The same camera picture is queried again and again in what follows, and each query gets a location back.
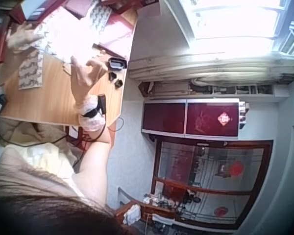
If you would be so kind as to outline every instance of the black cable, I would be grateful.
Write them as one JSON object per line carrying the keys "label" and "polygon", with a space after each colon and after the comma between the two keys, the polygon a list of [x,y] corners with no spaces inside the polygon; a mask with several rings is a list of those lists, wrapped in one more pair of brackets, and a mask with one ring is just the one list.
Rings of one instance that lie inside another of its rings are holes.
{"label": "black cable", "polygon": [[[96,142],[96,141],[101,137],[101,135],[102,135],[104,129],[106,129],[106,122],[105,122],[105,124],[104,124],[104,126],[103,126],[102,131],[100,132],[100,134],[99,134],[95,139],[90,140],[90,141],[82,139],[82,141],[84,141],[84,142]],[[82,152],[80,158],[79,158],[79,159],[73,164],[73,168],[76,166],[77,163],[79,163],[79,162],[83,159],[84,154],[85,154],[85,150],[86,150],[86,143],[85,143],[85,145],[84,145],[84,149],[83,149],[83,152]]]}
{"label": "black cable", "polygon": [[121,127],[120,127],[119,129],[117,129],[117,130],[111,130],[111,129],[108,127],[109,131],[112,131],[112,132],[118,132],[118,131],[120,131],[120,130],[122,129],[122,127],[124,126],[124,119],[123,119],[122,117],[118,117],[118,119],[121,119],[121,120],[122,120],[122,125],[121,125]]}
{"label": "black cable", "polygon": [[85,151],[86,151],[86,143],[84,145],[84,149],[83,149],[83,152],[82,154],[80,155],[79,159],[73,164],[73,168],[80,162],[80,160],[82,160],[82,158],[84,157],[84,154],[85,154]]}
{"label": "black cable", "polygon": [[52,142],[34,143],[34,144],[29,144],[29,145],[21,145],[21,144],[18,144],[18,143],[13,143],[13,142],[11,142],[11,141],[7,141],[6,139],[4,139],[4,138],[2,137],[1,134],[0,134],[0,139],[3,140],[3,141],[6,142],[6,143],[13,144],[13,145],[16,145],[16,146],[18,146],[18,147],[25,147],[25,148],[28,148],[28,147],[34,147],[34,146],[42,145],[42,144],[45,144],[45,143],[57,143],[57,142],[59,142],[60,140],[64,139],[64,138],[67,137],[67,136],[69,136],[69,135],[66,134],[66,135],[62,136],[61,138],[58,138],[57,140],[52,141]]}

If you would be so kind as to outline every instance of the floor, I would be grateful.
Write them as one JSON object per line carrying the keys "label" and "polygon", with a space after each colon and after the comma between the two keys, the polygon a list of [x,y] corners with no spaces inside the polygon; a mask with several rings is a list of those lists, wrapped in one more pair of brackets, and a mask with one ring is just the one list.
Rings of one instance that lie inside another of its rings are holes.
{"label": "floor", "polygon": [[120,207],[122,195],[118,193],[118,187],[138,200],[142,200],[151,188],[155,143],[141,133],[144,99],[137,86],[136,82],[126,80],[121,112],[124,125],[116,133],[107,167],[107,204],[113,209]]}

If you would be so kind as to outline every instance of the bright window light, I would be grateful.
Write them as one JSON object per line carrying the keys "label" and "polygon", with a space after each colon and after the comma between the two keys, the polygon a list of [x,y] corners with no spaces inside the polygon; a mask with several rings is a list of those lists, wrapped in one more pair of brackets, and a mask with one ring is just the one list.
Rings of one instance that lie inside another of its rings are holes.
{"label": "bright window light", "polygon": [[196,40],[192,52],[198,54],[228,53],[239,56],[264,55],[271,52],[272,40],[268,38],[239,37]]}
{"label": "bright window light", "polygon": [[278,15],[276,11],[258,7],[225,8],[199,14],[189,18],[196,38],[273,37]]}
{"label": "bright window light", "polygon": [[183,7],[197,9],[209,6],[280,6],[280,0],[180,0]]}
{"label": "bright window light", "polygon": [[280,0],[180,0],[197,53],[271,51]]}

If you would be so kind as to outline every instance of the window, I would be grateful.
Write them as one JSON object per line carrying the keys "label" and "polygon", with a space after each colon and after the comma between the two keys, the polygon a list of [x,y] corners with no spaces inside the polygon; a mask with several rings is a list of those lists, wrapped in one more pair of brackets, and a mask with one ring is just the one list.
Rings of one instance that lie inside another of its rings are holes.
{"label": "window", "polygon": [[251,55],[272,50],[290,0],[166,0],[166,3],[197,53]]}

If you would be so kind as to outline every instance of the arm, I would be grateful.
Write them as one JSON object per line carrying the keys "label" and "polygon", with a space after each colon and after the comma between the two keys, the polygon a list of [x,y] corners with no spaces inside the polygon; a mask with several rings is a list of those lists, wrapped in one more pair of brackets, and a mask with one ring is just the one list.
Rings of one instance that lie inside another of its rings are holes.
{"label": "arm", "polygon": [[[89,90],[107,72],[107,67],[99,61],[90,60],[87,65],[92,66],[92,71],[87,73],[85,67],[72,58],[71,90],[76,105],[81,105],[87,100]],[[102,132],[101,127],[95,132],[88,132],[92,139],[96,139]],[[104,206],[107,195],[107,163],[111,149],[111,138],[105,126],[102,135],[92,143],[81,162],[79,173],[73,175],[73,180],[89,199]]]}
{"label": "arm", "polygon": [[4,62],[0,64],[0,86],[2,86],[11,75],[17,71],[26,57],[32,53],[35,48],[29,47],[24,51],[18,51],[25,44],[33,43],[43,38],[42,35],[34,34],[31,24],[22,24],[16,31],[7,38],[7,52]]}
{"label": "arm", "polygon": [[[101,130],[89,133],[96,138]],[[104,206],[107,197],[107,163],[111,149],[111,138],[108,128],[105,127],[101,137],[92,143],[81,162],[79,173],[73,180],[83,194]]]}

